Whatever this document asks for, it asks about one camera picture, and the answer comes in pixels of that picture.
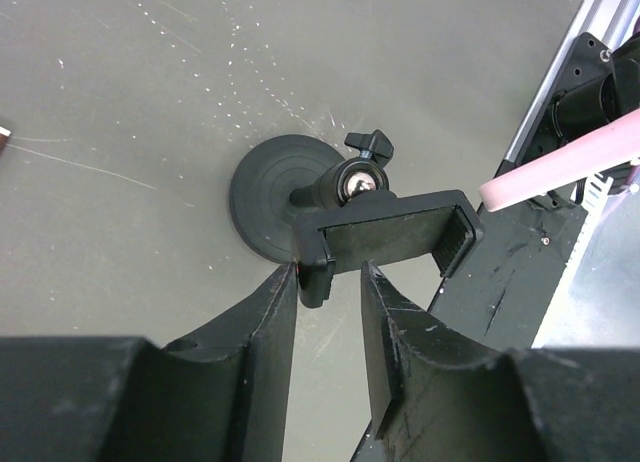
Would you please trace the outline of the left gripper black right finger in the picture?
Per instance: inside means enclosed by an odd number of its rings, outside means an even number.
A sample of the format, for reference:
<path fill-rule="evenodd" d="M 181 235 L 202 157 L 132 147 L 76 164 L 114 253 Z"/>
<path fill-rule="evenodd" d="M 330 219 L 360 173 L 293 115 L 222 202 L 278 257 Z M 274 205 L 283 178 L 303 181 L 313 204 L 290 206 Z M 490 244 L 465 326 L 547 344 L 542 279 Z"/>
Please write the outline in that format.
<path fill-rule="evenodd" d="M 635 461 L 635 349 L 497 351 L 362 265 L 371 429 L 389 461 Z"/>

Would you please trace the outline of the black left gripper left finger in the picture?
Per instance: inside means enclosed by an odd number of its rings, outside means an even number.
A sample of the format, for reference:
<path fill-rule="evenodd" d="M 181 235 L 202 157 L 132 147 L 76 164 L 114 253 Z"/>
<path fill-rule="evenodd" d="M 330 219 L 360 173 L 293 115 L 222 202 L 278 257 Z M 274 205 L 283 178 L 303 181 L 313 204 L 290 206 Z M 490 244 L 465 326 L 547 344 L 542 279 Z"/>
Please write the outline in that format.
<path fill-rule="evenodd" d="M 136 336 L 5 337 L 5 461 L 278 461 L 297 274 L 158 347 Z"/>

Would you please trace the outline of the black phone stand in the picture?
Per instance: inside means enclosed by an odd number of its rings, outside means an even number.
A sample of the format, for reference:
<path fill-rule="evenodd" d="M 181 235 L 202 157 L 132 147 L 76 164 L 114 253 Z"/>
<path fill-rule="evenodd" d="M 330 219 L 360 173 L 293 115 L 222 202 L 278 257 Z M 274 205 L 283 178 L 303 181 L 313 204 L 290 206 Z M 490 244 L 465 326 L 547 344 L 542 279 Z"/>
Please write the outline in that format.
<path fill-rule="evenodd" d="M 397 196 L 385 171 L 394 146 L 381 131 L 350 132 L 344 158 L 320 139 L 270 138 L 252 148 L 229 187 L 229 211 L 244 243 L 275 263 L 295 263 L 308 308 L 329 299 L 333 278 L 365 261 L 387 265 L 431 255 L 452 277 L 484 235 L 466 195 L 445 190 Z"/>

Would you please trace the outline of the black phone pink case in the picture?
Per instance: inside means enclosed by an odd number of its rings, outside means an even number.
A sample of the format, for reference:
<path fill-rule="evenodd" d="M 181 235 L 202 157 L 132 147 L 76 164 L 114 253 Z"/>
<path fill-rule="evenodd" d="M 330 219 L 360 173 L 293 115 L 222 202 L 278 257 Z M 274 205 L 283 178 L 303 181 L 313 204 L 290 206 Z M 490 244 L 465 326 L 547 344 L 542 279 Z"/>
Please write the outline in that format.
<path fill-rule="evenodd" d="M 634 110 L 562 148 L 486 182 L 479 188 L 479 195 L 485 209 L 495 212 L 638 156 L 639 111 Z"/>

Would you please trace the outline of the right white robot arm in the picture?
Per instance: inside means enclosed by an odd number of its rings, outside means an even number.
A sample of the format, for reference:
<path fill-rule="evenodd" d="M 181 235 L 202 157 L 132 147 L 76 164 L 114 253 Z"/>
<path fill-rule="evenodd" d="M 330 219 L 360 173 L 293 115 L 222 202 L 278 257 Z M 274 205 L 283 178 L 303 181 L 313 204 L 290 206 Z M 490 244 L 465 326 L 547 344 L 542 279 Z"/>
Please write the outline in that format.
<path fill-rule="evenodd" d="M 639 108 L 639 34 L 615 50 L 585 32 L 574 43 L 547 113 L 560 146 Z"/>

